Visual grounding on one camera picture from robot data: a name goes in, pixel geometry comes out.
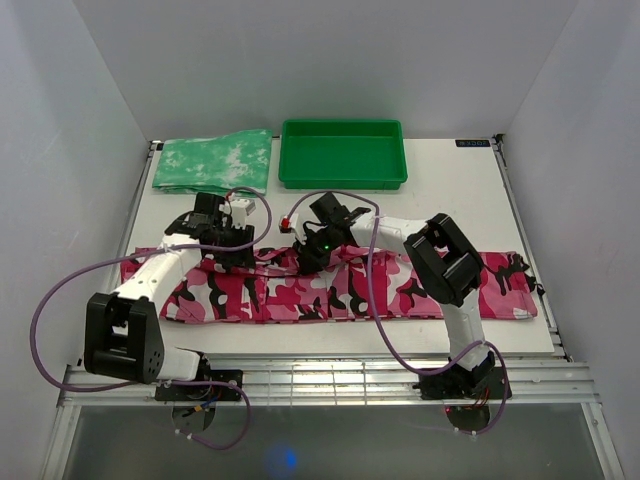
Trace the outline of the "pink camouflage trousers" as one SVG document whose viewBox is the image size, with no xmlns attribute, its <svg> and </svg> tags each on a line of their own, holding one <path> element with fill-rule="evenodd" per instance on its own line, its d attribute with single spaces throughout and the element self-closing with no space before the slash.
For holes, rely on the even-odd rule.
<svg viewBox="0 0 640 480">
<path fill-rule="evenodd" d="M 297 324 L 383 319 L 440 319 L 405 255 L 346 246 L 329 267 L 298 273 L 292 248 L 264 248 L 253 269 L 225 271 L 204 259 L 171 294 L 161 318 L 184 324 Z"/>
</svg>

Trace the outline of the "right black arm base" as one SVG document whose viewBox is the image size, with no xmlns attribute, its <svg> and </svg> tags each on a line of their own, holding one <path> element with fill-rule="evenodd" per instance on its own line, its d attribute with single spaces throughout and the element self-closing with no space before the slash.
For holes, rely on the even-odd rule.
<svg viewBox="0 0 640 480">
<path fill-rule="evenodd" d="M 500 400 L 512 397 L 502 367 L 493 367 L 479 375 L 452 368 L 438 375 L 420 376 L 412 388 L 423 400 Z"/>
</svg>

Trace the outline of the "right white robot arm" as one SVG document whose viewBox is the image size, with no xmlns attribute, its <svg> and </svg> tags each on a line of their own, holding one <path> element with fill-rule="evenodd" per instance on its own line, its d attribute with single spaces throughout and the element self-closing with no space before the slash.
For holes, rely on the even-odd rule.
<svg viewBox="0 0 640 480">
<path fill-rule="evenodd" d="M 441 308 L 449 340 L 449 361 L 440 368 L 406 370 L 418 377 L 424 400 L 462 399 L 484 394 L 500 357 L 486 338 L 479 311 L 484 262 L 454 220 L 439 213 L 427 220 L 385 216 L 371 200 L 351 210 L 337 192 L 320 190 L 310 209 L 318 220 L 311 230 L 290 211 L 279 222 L 291 232 L 302 273 L 327 268 L 331 254 L 353 245 L 405 255 L 427 296 Z"/>
</svg>

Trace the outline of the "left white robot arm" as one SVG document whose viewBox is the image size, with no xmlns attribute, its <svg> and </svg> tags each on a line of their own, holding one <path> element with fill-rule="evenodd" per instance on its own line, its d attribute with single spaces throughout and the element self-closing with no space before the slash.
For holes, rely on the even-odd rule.
<svg viewBox="0 0 640 480">
<path fill-rule="evenodd" d="M 197 194 L 193 209 L 171 222 L 158 250 L 128 280 L 109 294 L 96 293 L 89 299 L 86 370 L 143 384 L 177 380 L 188 398 L 205 397 L 212 376 L 200 367 L 202 355 L 166 346 L 159 317 L 176 287 L 211 247 L 231 265 L 253 262 L 255 228 L 247 218 L 254 210 L 252 199 Z"/>
</svg>

